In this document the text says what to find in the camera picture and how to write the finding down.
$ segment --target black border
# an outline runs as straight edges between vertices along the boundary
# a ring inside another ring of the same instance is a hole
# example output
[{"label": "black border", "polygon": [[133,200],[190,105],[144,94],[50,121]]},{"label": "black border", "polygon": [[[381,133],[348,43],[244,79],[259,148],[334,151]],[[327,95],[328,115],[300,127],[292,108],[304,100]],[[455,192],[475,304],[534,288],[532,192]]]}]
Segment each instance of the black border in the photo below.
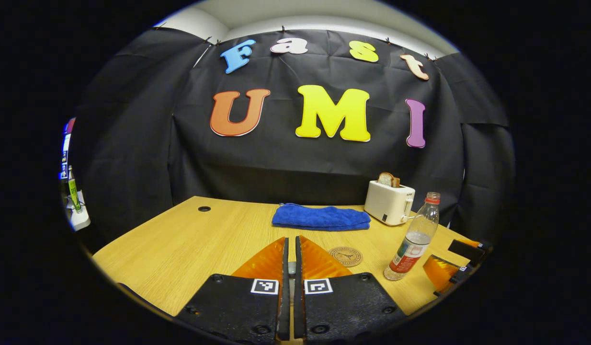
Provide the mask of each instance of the black border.
[{"label": "black border", "polygon": [[[0,17],[0,343],[209,343],[109,284],[77,246],[55,178],[63,124],[87,83],[127,42],[191,3],[9,4]],[[578,252],[564,248],[562,257],[544,253],[559,241],[564,226],[550,221],[557,213],[546,206],[557,201],[557,190],[549,186],[564,182],[591,190],[591,168],[574,164],[582,140],[565,135],[578,129],[585,141],[591,138],[591,110],[585,111],[591,88],[580,90],[587,76],[574,73],[587,74],[591,9],[582,2],[550,8],[443,0],[405,0],[399,7],[459,47],[504,102],[516,147],[517,205],[507,215],[512,226],[504,245],[475,275],[379,341],[591,339],[586,338],[591,325],[581,316],[590,302],[571,293],[569,284],[569,277],[586,275],[577,273],[580,267],[562,266],[591,253],[591,246]],[[565,120],[569,116],[578,121]],[[575,177],[562,179],[565,175]],[[576,191],[568,188],[562,205],[568,199],[576,209],[581,200]],[[591,214],[587,207],[580,212]],[[591,217],[583,221],[581,227]],[[550,281],[552,288],[540,288]]]}]

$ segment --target plastic bottle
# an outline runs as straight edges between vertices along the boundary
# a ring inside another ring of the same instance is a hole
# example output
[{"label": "plastic bottle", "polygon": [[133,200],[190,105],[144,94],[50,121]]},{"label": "plastic bottle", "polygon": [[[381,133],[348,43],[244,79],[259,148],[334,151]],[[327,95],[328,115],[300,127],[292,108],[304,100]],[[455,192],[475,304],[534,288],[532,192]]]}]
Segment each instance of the plastic bottle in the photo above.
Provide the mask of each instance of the plastic bottle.
[{"label": "plastic bottle", "polygon": [[68,186],[70,187],[70,198],[74,204],[74,209],[77,213],[81,213],[81,207],[79,203],[79,195],[76,192],[76,182],[74,180],[74,174],[72,174],[72,166],[68,166]]},{"label": "plastic bottle", "polygon": [[412,220],[400,248],[383,272],[385,278],[389,280],[402,279],[425,253],[438,228],[439,203],[440,193],[427,193],[425,204],[421,206]]}]

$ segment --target cork coaster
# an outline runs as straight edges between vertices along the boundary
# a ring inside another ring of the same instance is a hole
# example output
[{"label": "cork coaster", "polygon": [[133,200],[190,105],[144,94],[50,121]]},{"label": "cork coaster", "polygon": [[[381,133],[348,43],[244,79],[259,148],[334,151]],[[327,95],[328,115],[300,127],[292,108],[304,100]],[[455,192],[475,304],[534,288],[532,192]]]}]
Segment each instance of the cork coaster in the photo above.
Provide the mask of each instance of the cork coaster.
[{"label": "cork coaster", "polygon": [[344,267],[357,266],[364,259],[357,249],[351,247],[335,247],[330,249],[329,253]]}]

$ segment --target toast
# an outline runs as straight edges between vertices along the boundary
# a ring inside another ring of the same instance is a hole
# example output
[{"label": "toast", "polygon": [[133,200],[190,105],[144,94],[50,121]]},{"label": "toast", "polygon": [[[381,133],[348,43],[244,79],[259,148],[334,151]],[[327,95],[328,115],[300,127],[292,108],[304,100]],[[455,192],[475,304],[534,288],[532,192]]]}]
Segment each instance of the toast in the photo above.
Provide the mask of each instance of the toast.
[{"label": "toast", "polygon": [[378,183],[382,185],[391,186],[393,188],[399,188],[400,186],[400,179],[398,177],[394,177],[394,175],[388,172],[381,172],[378,176]]}]

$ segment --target folded cloth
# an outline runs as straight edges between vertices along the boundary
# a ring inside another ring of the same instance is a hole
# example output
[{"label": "folded cloth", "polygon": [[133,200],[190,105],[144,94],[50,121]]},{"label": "folded cloth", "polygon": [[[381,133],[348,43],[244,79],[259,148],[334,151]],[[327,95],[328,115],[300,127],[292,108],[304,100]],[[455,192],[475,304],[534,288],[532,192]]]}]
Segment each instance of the folded cloth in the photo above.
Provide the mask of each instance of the folded cloth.
[{"label": "folded cloth", "polygon": [[306,230],[364,230],[370,228],[370,216],[354,209],[337,209],[333,206],[312,209],[286,203],[281,204],[274,213],[272,225]]}]

